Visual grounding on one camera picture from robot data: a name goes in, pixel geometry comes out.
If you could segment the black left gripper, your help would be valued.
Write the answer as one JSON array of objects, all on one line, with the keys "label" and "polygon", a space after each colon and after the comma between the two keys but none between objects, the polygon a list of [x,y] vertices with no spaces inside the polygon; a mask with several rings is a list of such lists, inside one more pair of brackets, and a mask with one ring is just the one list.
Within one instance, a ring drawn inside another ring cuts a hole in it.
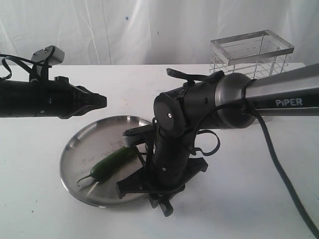
[{"label": "black left gripper", "polygon": [[44,115],[47,117],[68,119],[107,106],[105,96],[93,93],[83,86],[74,86],[69,83],[69,78],[64,76],[48,81],[45,92]]}]

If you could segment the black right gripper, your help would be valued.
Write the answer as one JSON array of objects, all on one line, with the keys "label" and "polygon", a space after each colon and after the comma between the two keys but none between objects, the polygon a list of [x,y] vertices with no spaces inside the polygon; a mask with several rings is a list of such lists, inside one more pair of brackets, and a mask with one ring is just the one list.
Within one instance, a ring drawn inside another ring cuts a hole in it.
[{"label": "black right gripper", "polygon": [[119,199],[127,194],[149,195],[153,207],[160,205],[162,199],[171,199],[183,191],[185,184],[199,172],[205,172],[208,163],[204,158],[178,158],[167,164],[151,162],[127,178],[116,183]]}]

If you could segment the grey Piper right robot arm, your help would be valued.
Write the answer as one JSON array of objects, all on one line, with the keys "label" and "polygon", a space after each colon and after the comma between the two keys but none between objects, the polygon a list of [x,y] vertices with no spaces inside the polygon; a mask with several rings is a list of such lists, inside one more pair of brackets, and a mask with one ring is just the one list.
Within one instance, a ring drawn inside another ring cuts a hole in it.
[{"label": "grey Piper right robot arm", "polygon": [[208,167],[204,158],[195,157],[197,135],[246,128],[257,116],[319,113],[318,64],[262,79],[222,71],[209,76],[166,72],[185,83],[155,98],[151,124],[123,133],[127,147],[145,143],[147,157],[141,169],[116,184],[120,198],[146,193],[153,207],[168,208],[170,199]]}]

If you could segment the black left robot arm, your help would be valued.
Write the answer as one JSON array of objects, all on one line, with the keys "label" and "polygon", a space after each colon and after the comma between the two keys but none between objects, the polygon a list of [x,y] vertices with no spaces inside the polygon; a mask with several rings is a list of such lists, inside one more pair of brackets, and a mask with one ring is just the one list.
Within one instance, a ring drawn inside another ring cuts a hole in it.
[{"label": "black left robot arm", "polygon": [[67,77],[38,82],[3,81],[0,84],[0,117],[58,117],[69,119],[107,106],[107,98]]}]

